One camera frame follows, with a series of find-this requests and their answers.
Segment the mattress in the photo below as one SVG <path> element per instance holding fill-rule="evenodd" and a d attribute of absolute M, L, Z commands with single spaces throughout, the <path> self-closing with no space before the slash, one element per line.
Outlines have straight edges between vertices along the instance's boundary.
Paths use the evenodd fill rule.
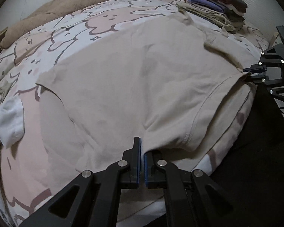
<path fill-rule="evenodd" d="M 10 215 L 12 224 L 18 226 L 52 197 L 46 177 L 48 154 L 40 129 L 41 88 L 35 84 L 39 75 L 87 45 L 119 30 L 176 13 L 175 4 L 178 1 L 180 0 L 109 0 L 92 5 L 28 32 L 0 54 L 0 88 L 9 83 L 11 87 L 6 98 L 15 95 L 20 97 L 25 129 L 24 137 L 17 144 L 0 150 L 2 195 L 8 209 L 0 209 L 1 216 Z M 209 21 L 189 15 L 196 24 L 221 31 Z M 237 36 L 240 40 L 232 34 L 228 35 L 228 39 L 247 49 L 256 58 L 260 58 L 261 51 L 268 48 L 268 42 L 261 32 L 248 23 Z M 254 92 L 251 91 L 227 131 L 195 168 L 210 175 L 221 163 L 244 125 L 253 98 Z M 191 160 L 187 153 L 172 158 L 170 151 L 162 152 L 165 158 L 173 160 L 181 169 L 194 169 L 190 166 Z M 144 197 L 147 194 L 156 195 L 157 200 Z M 123 209 L 122 212 L 131 208 L 134 214 L 120 214 L 117 226 L 144 226 L 164 214 L 162 191 L 150 192 L 142 186 L 139 193 L 129 192 L 126 195 L 126 199 L 120 199 L 120 208 Z"/>

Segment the cartoon print bed sheet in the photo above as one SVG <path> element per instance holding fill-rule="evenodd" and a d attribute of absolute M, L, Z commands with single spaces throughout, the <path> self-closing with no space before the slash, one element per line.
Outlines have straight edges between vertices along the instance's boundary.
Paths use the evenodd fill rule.
<path fill-rule="evenodd" d="M 0 88 L 12 83 L 8 97 L 18 95 L 24 108 L 25 134 L 9 149 L 1 149 L 0 166 L 5 201 L 18 226 L 52 196 L 46 169 L 48 156 L 40 131 L 39 75 L 87 45 L 118 30 L 177 12 L 180 0 L 109 0 L 42 25 L 18 39 L 0 54 Z M 221 31 L 216 25 L 190 14 L 198 24 Z M 229 39 L 260 57 L 268 42 L 253 26 L 245 25 L 240 40 Z M 228 131 L 204 156 L 198 168 L 211 174 L 236 140 L 253 101 L 250 94 Z"/>

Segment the metal screw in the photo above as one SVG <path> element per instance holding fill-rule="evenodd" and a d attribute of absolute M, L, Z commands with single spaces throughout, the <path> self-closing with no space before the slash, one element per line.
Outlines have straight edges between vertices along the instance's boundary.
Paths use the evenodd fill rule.
<path fill-rule="evenodd" d="M 85 178 L 90 177 L 91 176 L 91 171 L 85 170 L 85 171 L 83 171 L 81 173 L 81 175 L 82 175 L 82 177 L 85 177 Z"/>
<path fill-rule="evenodd" d="M 127 166 L 127 161 L 126 160 L 120 160 L 119 162 L 118 162 L 118 166 L 120 166 L 120 167 L 125 167 L 125 166 Z"/>
<path fill-rule="evenodd" d="M 197 169 L 197 170 L 194 170 L 193 174 L 196 176 L 196 177 L 202 177 L 204 172 Z"/>
<path fill-rule="evenodd" d="M 166 160 L 161 159 L 161 160 L 158 160 L 157 164 L 158 164 L 159 166 L 166 166 L 166 165 L 167 165 L 167 162 L 166 162 Z"/>

